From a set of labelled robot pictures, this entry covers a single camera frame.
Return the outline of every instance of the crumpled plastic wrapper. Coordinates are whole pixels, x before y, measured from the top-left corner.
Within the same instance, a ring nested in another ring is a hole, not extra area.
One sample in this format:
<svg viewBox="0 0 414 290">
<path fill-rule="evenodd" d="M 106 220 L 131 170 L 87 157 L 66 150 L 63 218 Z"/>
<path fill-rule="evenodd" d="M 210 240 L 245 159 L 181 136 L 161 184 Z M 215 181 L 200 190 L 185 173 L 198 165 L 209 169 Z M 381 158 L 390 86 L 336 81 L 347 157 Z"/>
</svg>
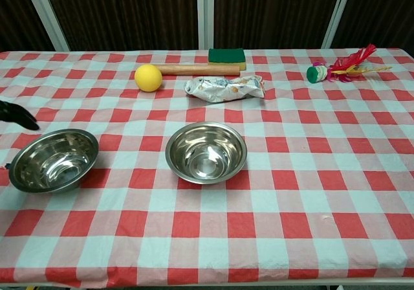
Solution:
<svg viewBox="0 0 414 290">
<path fill-rule="evenodd" d="M 245 76 L 228 80 L 215 76 L 201 76 L 187 81 L 184 90 L 208 102 L 225 102 L 246 97 L 265 97 L 261 76 Z"/>
</svg>

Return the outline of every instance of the bowl rim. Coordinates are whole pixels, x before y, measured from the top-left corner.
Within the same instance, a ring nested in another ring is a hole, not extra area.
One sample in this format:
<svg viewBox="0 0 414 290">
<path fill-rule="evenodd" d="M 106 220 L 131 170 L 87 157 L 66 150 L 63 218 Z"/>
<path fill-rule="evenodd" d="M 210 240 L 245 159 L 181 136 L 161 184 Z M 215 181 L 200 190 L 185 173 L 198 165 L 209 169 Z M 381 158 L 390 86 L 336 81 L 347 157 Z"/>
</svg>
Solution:
<svg viewBox="0 0 414 290">
<path fill-rule="evenodd" d="M 174 141 L 177 139 L 177 137 L 180 136 L 182 133 L 184 133 L 187 130 L 197 128 L 197 127 L 200 127 L 200 126 L 213 126 L 213 127 L 217 127 L 217 128 L 223 128 L 223 129 L 229 131 L 240 142 L 241 152 L 242 152 L 241 160 L 240 160 L 239 164 L 228 174 L 223 175 L 223 176 L 221 176 L 219 178 L 216 178 L 216 179 L 206 179 L 206 180 L 197 179 L 197 178 L 191 177 L 191 176 L 186 175 L 185 173 L 182 173 L 181 171 L 179 171 L 177 169 L 177 167 L 175 167 L 173 162 L 171 161 L 171 156 L 170 156 L 171 147 L 172 147 Z M 191 123 L 191 124 L 185 125 L 184 127 L 180 128 L 179 130 L 174 132 L 174 134 L 169 138 L 169 140 L 167 142 L 165 154 L 166 154 L 166 160 L 167 160 L 168 166 L 180 178 L 182 178 L 182 179 L 184 179 L 188 182 L 192 182 L 192 183 L 196 183 L 196 184 L 215 184 L 215 183 L 220 183 L 220 182 L 228 180 L 229 178 L 235 176 L 241 170 L 241 168 L 246 163 L 247 146 L 246 146 L 245 140 L 242 138 L 242 136 L 239 134 L 239 132 L 236 131 L 234 128 L 231 128 L 230 126 L 227 126 L 226 124 L 218 123 L 218 122 L 197 122 L 197 123 Z"/>
<path fill-rule="evenodd" d="M 77 175 L 77 176 L 73 177 L 71 180 L 67 181 L 66 183 L 55 186 L 55 187 L 52 187 L 52 188 L 28 188 L 23 183 L 20 183 L 16 178 L 15 171 L 16 171 L 16 165 L 20 161 L 20 158 L 23 156 L 23 154 L 26 153 L 31 147 L 33 147 L 38 142 L 43 141 L 47 138 L 59 135 L 61 133 L 77 133 L 77 134 L 83 135 L 84 137 L 87 137 L 91 141 L 92 146 L 93 146 L 93 150 L 96 151 L 96 153 L 93 155 L 93 159 L 91 159 L 91 161 L 89 162 L 86 169 L 82 173 L 80 173 L 79 175 Z M 46 134 L 40 136 L 39 138 L 33 140 L 32 142 L 27 144 L 25 147 L 20 149 L 20 151 L 13 158 L 13 161 L 10 163 L 10 168 L 8 170 L 8 177 L 10 179 L 10 182 L 12 183 L 12 185 L 15 188 L 17 188 L 20 191 L 27 192 L 27 193 L 49 193 L 49 192 L 55 192 L 55 191 L 58 191 L 58 190 L 63 190 L 64 188 L 67 188 L 72 183 L 75 183 L 76 181 L 79 181 L 93 167 L 93 165 L 96 162 L 96 158 L 98 156 L 98 153 L 99 153 L 98 140 L 96 139 L 96 137 L 92 133 L 89 133 L 88 131 L 85 131 L 85 130 L 82 130 L 82 129 L 76 129 L 76 128 L 67 128 L 67 129 L 60 129 L 60 130 L 52 131 L 50 133 L 46 133 Z"/>
</svg>

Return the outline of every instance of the dark curtain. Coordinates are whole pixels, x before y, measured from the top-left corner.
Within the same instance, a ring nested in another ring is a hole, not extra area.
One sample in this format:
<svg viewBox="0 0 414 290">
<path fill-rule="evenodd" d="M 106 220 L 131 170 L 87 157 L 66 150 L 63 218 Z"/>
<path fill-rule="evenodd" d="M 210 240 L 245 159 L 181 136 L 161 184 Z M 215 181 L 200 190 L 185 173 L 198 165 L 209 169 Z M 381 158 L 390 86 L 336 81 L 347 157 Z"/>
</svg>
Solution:
<svg viewBox="0 0 414 290">
<path fill-rule="evenodd" d="M 320 48 L 336 0 L 215 0 L 214 46 Z"/>
<path fill-rule="evenodd" d="M 50 0 L 71 50 L 198 48 L 197 0 Z"/>
<path fill-rule="evenodd" d="M 414 0 L 348 0 L 332 47 L 398 47 L 414 56 Z"/>
<path fill-rule="evenodd" d="M 0 51 L 54 50 L 31 0 L 0 0 Z"/>
</svg>

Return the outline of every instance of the cat toy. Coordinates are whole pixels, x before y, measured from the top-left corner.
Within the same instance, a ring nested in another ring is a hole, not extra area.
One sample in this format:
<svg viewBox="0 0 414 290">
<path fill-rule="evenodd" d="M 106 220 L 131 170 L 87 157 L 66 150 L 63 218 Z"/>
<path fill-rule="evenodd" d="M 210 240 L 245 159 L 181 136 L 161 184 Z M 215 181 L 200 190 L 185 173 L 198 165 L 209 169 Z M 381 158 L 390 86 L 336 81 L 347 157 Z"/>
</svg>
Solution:
<svg viewBox="0 0 414 290">
<path fill-rule="evenodd" d="M 368 69 L 360 67 L 359 64 L 365 61 L 374 51 L 376 47 L 369 44 L 366 48 L 360 49 L 348 57 L 338 58 L 333 65 L 326 65 L 315 62 L 306 72 L 306 77 L 310 83 L 316 83 L 327 79 L 330 82 L 339 80 L 341 82 L 352 81 L 352 76 L 358 76 L 362 73 L 378 72 L 388 70 L 392 67 L 379 67 Z"/>
</svg>

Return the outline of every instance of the wooden stick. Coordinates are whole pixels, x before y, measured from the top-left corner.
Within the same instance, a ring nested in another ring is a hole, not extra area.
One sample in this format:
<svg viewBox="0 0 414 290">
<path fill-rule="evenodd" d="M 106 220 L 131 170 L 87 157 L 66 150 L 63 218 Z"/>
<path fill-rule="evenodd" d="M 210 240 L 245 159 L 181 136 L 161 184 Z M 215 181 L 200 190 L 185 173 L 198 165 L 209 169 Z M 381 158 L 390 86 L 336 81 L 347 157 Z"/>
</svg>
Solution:
<svg viewBox="0 0 414 290">
<path fill-rule="evenodd" d="M 155 65 L 162 74 L 172 75 L 240 75 L 238 65 Z"/>
</svg>

